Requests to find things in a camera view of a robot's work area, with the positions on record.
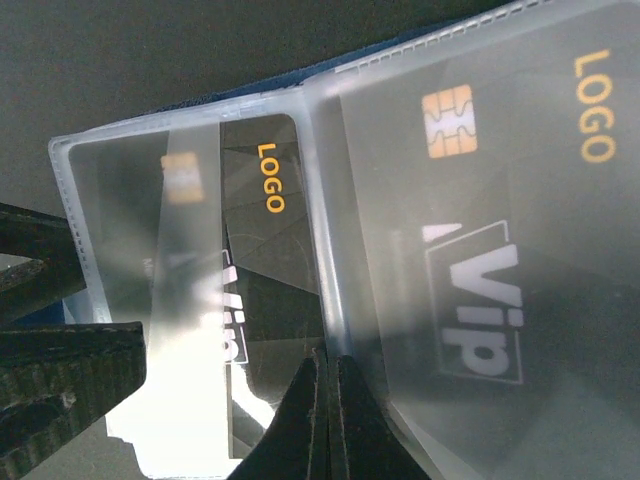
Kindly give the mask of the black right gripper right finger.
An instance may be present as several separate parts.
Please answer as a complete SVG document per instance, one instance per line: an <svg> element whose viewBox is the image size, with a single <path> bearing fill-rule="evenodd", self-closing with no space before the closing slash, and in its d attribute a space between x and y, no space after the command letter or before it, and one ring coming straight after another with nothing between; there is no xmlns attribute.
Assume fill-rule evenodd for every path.
<svg viewBox="0 0 640 480"><path fill-rule="evenodd" d="M396 438L350 356L328 363L328 453L333 479L411 480L428 475Z"/></svg>

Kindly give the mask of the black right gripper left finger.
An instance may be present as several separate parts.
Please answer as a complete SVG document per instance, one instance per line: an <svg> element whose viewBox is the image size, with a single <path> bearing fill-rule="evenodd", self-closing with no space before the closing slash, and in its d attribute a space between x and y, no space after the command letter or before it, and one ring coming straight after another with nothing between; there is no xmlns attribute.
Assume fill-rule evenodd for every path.
<svg viewBox="0 0 640 480"><path fill-rule="evenodd" d="M328 477L328 366L315 350L304 359L264 436L229 475L247 480Z"/></svg>

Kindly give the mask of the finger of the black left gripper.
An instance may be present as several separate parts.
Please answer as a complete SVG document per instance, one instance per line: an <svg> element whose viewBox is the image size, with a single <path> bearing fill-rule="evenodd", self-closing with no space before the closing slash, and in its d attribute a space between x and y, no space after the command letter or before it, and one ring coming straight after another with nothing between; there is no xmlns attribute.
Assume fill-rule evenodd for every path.
<svg viewBox="0 0 640 480"><path fill-rule="evenodd" d="M1 330L1 476L21 479L138 390L139 322Z"/></svg>
<svg viewBox="0 0 640 480"><path fill-rule="evenodd" d="M1 267L1 321L14 322L86 288L66 219L1 205L1 253L23 258Z"/></svg>

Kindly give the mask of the blue leather card holder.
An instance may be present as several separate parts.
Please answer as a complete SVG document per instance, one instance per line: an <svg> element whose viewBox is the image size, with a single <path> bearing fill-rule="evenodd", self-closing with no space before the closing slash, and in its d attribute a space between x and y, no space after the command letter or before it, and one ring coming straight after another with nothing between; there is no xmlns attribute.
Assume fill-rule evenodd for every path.
<svg viewBox="0 0 640 480"><path fill-rule="evenodd" d="M499 11L513 4L531 2L534 1L515 1L432 34L395 43L370 55L321 66L302 75L293 85L280 89L267 87L255 94L154 113L53 139L49 146L51 163L74 234L84 277L85 269L79 255L78 238L69 219L73 211L73 182L66 165L65 154L72 141L87 135L121 130L142 123L159 125L178 120L231 122L276 114L287 115L293 120L297 131L302 184L307 202L324 332L322 342L302 361L310 357L315 350L325 352L327 366L331 358L352 357L390 429L419 466L432 478L637 478L639 442L634 446L610 442L588 444L579 449L548 446L538 442L530 451L510 451L488 467L482 468L451 452L438 441L422 443L399 417L390 401L379 324L375 314L348 157L340 92L346 82L354 79L373 63L400 59L423 44L436 43L449 34L461 35L469 24L482 18L494 17ZM137 457L136 460L141 473L150 479L224 479L245 458L238 463L226 460L212 466L201 463L195 466L183 464L176 471L165 469L155 477L145 474Z"/></svg>

